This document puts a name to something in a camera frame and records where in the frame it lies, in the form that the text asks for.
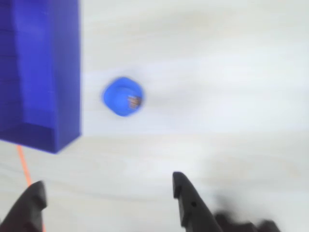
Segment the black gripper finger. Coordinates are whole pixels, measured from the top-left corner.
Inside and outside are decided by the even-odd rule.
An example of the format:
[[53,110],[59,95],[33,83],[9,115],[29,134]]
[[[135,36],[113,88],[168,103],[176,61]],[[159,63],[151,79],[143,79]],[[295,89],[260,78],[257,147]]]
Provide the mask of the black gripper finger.
[[219,224],[194,185],[182,172],[172,174],[173,197],[178,200],[180,223],[186,232],[221,232]]
[[42,211],[47,207],[47,196],[42,181],[31,184],[17,199],[5,219],[1,232],[42,232]]

